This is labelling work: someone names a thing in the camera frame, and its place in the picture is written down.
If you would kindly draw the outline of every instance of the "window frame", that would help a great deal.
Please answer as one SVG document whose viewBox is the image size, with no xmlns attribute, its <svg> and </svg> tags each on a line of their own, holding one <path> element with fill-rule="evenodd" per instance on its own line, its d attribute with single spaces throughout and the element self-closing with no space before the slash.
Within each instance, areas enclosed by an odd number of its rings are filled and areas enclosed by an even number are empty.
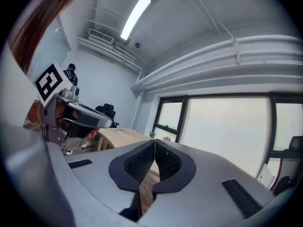
<svg viewBox="0 0 303 227">
<path fill-rule="evenodd" d="M 179 142 L 181 132 L 182 132 L 182 127 L 184 125 L 184 120 L 185 120 L 185 114 L 187 110 L 187 102 L 188 102 L 188 96 L 178 96 L 178 97 L 166 97 L 166 98 L 161 98 L 156 114 L 156 118 L 153 124 L 152 132 L 155 131 L 155 128 L 162 129 L 164 131 L 167 131 L 169 133 L 175 134 L 176 135 L 176 143 Z M 162 105 L 167 104 L 167 103 L 182 103 L 181 111 L 180 111 L 180 117 L 179 117 L 179 122 L 177 129 L 170 128 L 168 126 L 159 124 L 159 118 L 160 118 L 160 113 L 162 110 Z"/>
<path fill-rule="evenodd" d="M 267 140 L 267 145 L 265 149 L 265 154 L 263 157 L 262 164 L 260 169 L 258 170 L 258 174 L 256 179 L 259 177 L 264 164 L 268 164 L 270 158 L 285 158 L 287 156 L 283 156 L 283 151 L 274 150 L 275 140 L 276 140 L 276 127 L 277 127 L 277 114 L 276 114 L 276 104 L 303 104 L 303 94 L 299 93 L 281 93 L 281 92 L 268 92 L 268 93 L 222 93 L 222 94 L 206 94 L 206 95 L 184 95 L 184 96 L 176 96 L 176 97 L 162 97 L 159 102 L 157 114 L 155 117 L 155 122 L 153 125 L 152 131 L 154 132 L 155 127 L 158 127 L 167 132 L 176 134 L 176 143 L 179 143 L 181 138 L 182 129 L 184 126 L 184 121 L 187 114 L 187 105 L 188 100 L 190 98 L 216 98 L 216 97 L 265 97 L 269 99 L 269 135 Z M 164 125 L 158 124 L 158 120 L 160 117 L 161 109 L 163 103 L 180 103 L 183 102 L 180 118 L 178 122 L 177 130 L 166 127 Z"/>
</svg>

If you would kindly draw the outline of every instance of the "frosted window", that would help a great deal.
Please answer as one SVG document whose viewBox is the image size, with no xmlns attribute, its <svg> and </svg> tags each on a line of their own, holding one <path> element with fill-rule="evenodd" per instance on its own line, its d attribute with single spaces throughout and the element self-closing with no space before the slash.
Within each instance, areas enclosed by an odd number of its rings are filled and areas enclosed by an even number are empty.
<svg viewBox="0 0 303 227">
<path fill-rule="evenodd" d="M 178 128 L 182 103 L 164 103 L 162 104 L 161 113 L 158 123 L 168 125 L 172 129 Z"/>
<path fill-rule="evenodd" d="M 59 29 L 59 27 L 59 21 L 55 19 L 47 28 L 40 43 L 36 47 L 28 74 L 31 82 L 34 82 L 39 74 L 52 62 L 56 61 L 59 66 L 62 66 L 70 51 L 63 30 L 62 28 Z"/>
<path fill-rule="evenodd" d="M 276 117 L 274 150 L 288 149 L 293 136 L 303 135 L 303 105 L 276 104 Z"/>
<path fill-rule="evenodd" d="M 218 154 L 253 177 L 267 142 L 266 98 L 191 99 L 181 144 Z"/>
<path fill-rule="evenodd" d="M 156 139 L 163 140 L 164 138 L 169 137 L 171 142 L 176 142 L 176 137 L 177 136 L 175 134 L 164 131 L 164 130 L 159 129 L 157 127 L 155 128 L 154 133 L 156 134 L 156 136 L 155 136 Z"/>
</svg>

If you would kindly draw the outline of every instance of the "wooden board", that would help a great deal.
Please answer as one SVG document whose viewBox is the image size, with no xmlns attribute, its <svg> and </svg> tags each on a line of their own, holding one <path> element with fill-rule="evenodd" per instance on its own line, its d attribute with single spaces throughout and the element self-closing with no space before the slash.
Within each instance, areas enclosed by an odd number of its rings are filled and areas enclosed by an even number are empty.
<svg viewBox="0 0 303 227">
<path fill-rule="evenodd" d="M 133 129 L 107 128 L 107 129 L 99 129 L 99 133 L 114 148 L 151 139 L 148 136 L 139 134 Z"/>
</svg>

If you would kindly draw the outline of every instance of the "black mesh pad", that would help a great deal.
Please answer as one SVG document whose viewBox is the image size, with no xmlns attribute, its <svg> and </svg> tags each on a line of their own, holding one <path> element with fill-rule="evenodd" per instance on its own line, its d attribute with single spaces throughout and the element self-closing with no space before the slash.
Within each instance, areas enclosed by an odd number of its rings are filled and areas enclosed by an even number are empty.
<svg viewBox="0 0 303 227">
<path fill-rule="evenodd" d="M 126 160 L 123 169 L 141 183 L 153 164 L 154 155 L 155 148 L 150 145 Z"/>
<path fill-rule="evenodd" d="M 187 154 L 156 140 L 155 160 L 159 167 L 160 182 L 155 184 L 152 193 L 179 192 L 196 174 L 194 160 Z"/>
<path fill-rule="evenodd" d="M 155 141 L 150 140 L 112 160 L 109 175 L 120 189 L 138 192 L 139 185 L 152 166 L 154 154 Z"/>
<path fill-rule="evenodd" d="M 159 167 L 160 181 L 164 181 L 176 174 L 181 166 L 182 161 L 180 157 L 164 148 L 159 143 L 156 144 L 156 163 Z"/>
<path fill-rule="evenodd" d="M 193 159 L 161 140 L 150 140 L 116 157 L 109 164 L 108 171 L 120 189 L 138 192 L 154 160 L 160 173 L 160 183 L 153 187 L 154 196 L 157 193 L 178 192 L 195 176 Z"/>
</svg>

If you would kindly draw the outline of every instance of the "brown hair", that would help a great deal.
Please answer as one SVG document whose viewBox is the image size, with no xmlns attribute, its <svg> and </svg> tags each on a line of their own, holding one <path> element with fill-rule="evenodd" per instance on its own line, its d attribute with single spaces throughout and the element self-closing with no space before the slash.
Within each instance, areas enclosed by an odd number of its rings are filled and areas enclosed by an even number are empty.
<svg viewBox="0 0 303 227">
<path fill-rule="evenodd" d="M 73 0 L 43 0 L 10 43 L 20 68 L 27 74 L 35 49 L 47 27 Z"/>
</svg>

